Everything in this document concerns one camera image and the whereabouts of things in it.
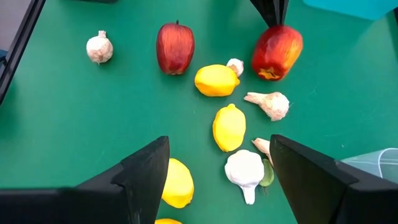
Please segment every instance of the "lemon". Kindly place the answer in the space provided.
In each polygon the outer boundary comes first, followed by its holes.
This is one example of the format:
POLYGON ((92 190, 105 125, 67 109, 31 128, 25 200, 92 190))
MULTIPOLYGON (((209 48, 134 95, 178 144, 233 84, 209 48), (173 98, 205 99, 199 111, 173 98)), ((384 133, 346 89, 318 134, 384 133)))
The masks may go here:
POLYGON ((246 118, 234 104, 217 112, 213 122, 213 136, 222 151, 231 152, 242 145, 245 131, 246 118))
POLYGON ((155 224, 182 224, 182 222, 173 220, 171 218, 161 218, 155 221, 155 224))
POLYGON ((162 199, 175 208, 183 208, 191 202, 193 188, 188 168, 182 162, 170 158, 162 199))
POLYGON ((206 96, 229 96, 239 84, 234 70, 225 65, 205 66, 195 76, 195 86, 206 96))

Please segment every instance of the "red apple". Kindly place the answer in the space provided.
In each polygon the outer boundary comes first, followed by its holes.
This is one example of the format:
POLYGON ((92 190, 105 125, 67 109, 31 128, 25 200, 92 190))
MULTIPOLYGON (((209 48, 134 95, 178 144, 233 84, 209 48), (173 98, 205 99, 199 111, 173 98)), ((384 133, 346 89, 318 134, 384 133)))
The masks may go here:
POLYGON ((263 79, 284 78, 303 49, 303 37, 289 26, 273 26, 257 41, 252 58, 253 70, 263 79))
POLYGON ((195 40, 189 27, 176 23, 163 25, 156 40, 156 55, 160 69, 169 75, 181 75, 188 68, 195 40))

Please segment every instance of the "gray floor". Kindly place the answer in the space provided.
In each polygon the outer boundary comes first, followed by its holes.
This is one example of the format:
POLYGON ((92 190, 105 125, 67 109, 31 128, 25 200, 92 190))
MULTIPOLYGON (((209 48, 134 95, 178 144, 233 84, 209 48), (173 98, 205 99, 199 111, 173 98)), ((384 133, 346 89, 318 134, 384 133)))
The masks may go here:
POLYGON ((0 49, 8 50, 30 0, 0 0, 0 49))

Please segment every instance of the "white garlic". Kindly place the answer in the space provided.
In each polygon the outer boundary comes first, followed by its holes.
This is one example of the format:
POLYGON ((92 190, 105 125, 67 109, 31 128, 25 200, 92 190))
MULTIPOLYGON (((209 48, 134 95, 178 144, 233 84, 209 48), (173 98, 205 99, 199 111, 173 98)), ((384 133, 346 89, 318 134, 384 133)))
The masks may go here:
POLYGON ((92 62, 107 62, 113 55, 112 43, 106 38, 106 32, 98 31, 98 36, 92 37, 86 44, 87 55, 92 62))
POLYGON ((284 118, 289 110, 288 99, 279 92, 270 94, 248 93, 244 100, 259 105, 271 118, 271 121, 278 121, 284 118))
POLYGON ((225 174, 229 181, 240 186, 246 204, 256 199, 256 187, 264 177, 264 164, 259 154, 242 149, 228 157, 225 174))
POLYGON ((226 66, 234 70, 237 77, 241 76, 243 73, 243 62, 239 59, 231 58, 226 66))
POLYGON ((269 152, 269 145, 270 142, 268 140, 265 139, 261 139, 261 138, 256 138, 253 142, 253 144, 261 151, 263 152, 267 157, 269 162, 271 163, 271 165, 274 165, 272 163, 272 158, 271 158, 271 154, 269 152))

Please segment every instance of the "plastic container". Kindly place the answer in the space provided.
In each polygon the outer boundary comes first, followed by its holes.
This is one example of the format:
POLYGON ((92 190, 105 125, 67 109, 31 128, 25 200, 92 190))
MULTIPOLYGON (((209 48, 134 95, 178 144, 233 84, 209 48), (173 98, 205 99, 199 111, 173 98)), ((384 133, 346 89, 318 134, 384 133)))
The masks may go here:
POLYGON ((377 20, 398 6, 398 0, 304 0, 319 9, 377 20))
POLYGON ((398 149, 396 148, 354 156, 343 159, 342 162, 398 184, 398 149))

